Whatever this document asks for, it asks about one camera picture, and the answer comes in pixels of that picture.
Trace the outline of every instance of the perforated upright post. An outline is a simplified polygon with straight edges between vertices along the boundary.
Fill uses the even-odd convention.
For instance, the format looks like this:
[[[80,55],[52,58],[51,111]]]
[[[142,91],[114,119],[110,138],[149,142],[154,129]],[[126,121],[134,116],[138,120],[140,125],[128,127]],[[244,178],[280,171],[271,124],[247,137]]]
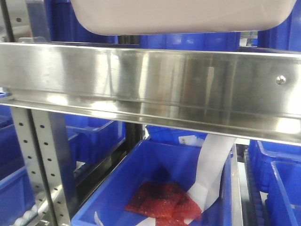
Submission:
[[[31,111],[18,107],[12,107],[11,111],[30,183],[34,191],[38,217],[45,225],[55,226],[54,208],[50,200],[48,182]]]
[[[57,225],[71,224],[79,207],[64,115],[32,110]]]

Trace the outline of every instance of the white paper strip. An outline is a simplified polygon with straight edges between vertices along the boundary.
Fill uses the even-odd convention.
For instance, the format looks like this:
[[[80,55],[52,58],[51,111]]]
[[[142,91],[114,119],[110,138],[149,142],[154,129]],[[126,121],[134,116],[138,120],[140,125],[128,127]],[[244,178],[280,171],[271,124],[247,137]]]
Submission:
[[[235,143],[235,137],[208,134],[203,143],[196,174],[196,182],[188,194],[202,211],[219,197],[222,169]]]

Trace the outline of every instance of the plastic crate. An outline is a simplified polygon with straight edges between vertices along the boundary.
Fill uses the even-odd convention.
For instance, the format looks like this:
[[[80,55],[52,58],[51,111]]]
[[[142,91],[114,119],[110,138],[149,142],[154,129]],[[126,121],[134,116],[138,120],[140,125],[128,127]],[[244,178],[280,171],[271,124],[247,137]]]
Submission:
[[[0,92],[0,98],[6,97],[7,93]],[[13,123],[9,106],[0,105],[0,128]]]
[[[258,32],[258,47],[301,51],[301,0],[279,26]]]
[[[124,210],[143,181],[177,182],[188,190],[195,182],[199,147],[141,141],[99,186],[71,221],[95,226],[94,214],[105,226],[134,226],[146,217]],[[230,155],[225,163],[220,198],[192,226],[231,226]]]
[[[301,162],[301,146],[251,140],[249,145],[251,166],[256,185],[262,192],[268,192],[273,173],[272,161]]]
[[[0,129],[0,180],[24,166],[14,125]]]
[[[78,115],[65,115],[67,131],[79,134],[76,160],[97,163],[125,140],[125,124]]]
[[[79,135],[68,132],[73,167],[76,167],[76,153],[80,148]],[[0,180],[24,166],[24,160],[14,125],[0,129]]]
[[[301,164],[272,162],[266,206],[271,226],[301,226]]]
[[[206,133],[182,129],[172,129],[160,126],[146,126],[150,140],[171,145],[201,146],[207,136]]]
[[[235,51],[239,32],[141,35],[141,48]]]
[[[86,30],[77,20],[70,0],[47,4],[52,41],[118,43],[118,36],[101,36]]]
[[[78,134],[68,138],[75,168]],[[0,226],[8,226],[35,203],[14,125],[0,129],[0,156]]]
[[[0,180],[0,226],[13,225],[34,204],[26,167]]]

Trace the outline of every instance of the white label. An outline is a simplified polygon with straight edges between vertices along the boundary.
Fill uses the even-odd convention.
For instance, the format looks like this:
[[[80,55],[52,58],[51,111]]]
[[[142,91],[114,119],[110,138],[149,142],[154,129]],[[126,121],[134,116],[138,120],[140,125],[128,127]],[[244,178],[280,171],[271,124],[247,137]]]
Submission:
[[[201,147],[204,140],[195,135],[179,137],[180,144]]]

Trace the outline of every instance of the white paper sheet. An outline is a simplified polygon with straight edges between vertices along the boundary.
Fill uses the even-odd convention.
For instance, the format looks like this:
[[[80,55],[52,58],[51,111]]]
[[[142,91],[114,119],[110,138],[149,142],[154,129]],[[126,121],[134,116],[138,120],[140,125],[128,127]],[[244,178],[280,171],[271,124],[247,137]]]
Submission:
[[[208,209],[219,197],[222,169],[236,137],[208,134],[198,158],[196,182],[189,189],[189,196],[202,211]],[[95,212],[95,223],[104,226]],[[154,218],[146,218],[136,226],[156,226]]]

